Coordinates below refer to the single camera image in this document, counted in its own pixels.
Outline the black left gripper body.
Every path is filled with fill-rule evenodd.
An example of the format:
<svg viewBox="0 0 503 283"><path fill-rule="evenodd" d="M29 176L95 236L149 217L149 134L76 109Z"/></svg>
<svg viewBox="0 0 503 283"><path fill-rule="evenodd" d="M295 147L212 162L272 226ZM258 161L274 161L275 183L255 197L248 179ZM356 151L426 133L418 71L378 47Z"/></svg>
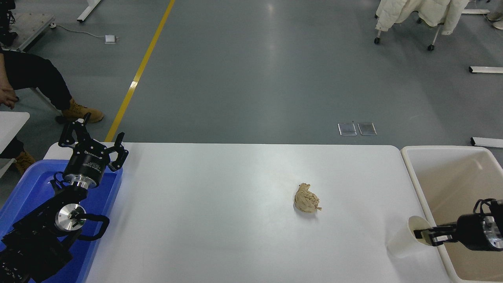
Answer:
<svg viewBox="0 0 503 283"><path fill-rule="evenodd" d="M65 182L83 176L90 179L91 184L99 184L110 162L106 149L101 143L77 143L63 172Z"/></svg>

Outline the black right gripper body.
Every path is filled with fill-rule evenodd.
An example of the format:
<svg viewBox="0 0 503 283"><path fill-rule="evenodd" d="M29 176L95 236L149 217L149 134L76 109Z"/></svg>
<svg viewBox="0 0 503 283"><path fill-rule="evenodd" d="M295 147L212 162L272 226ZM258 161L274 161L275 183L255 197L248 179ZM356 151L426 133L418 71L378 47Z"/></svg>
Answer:
<svg viewBox="0 0 503 283"><path fill-rule="evenodd" d="M456 223L456 239L472 251L492 251L484 233L483 221L490 214L465 214Z"/></svg>

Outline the person's left hand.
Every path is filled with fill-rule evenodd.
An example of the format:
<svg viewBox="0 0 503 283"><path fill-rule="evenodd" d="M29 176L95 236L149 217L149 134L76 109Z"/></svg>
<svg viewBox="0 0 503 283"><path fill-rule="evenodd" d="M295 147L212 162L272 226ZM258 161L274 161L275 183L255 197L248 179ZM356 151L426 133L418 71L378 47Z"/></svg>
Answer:
<svg viewBox="0 0 503 283"><path fill-rule="evenodd" d="M7 106L9 109L14 109L19 98L16 96L14 89L11 86L2 86L0 88L0 103Z"/></svg>

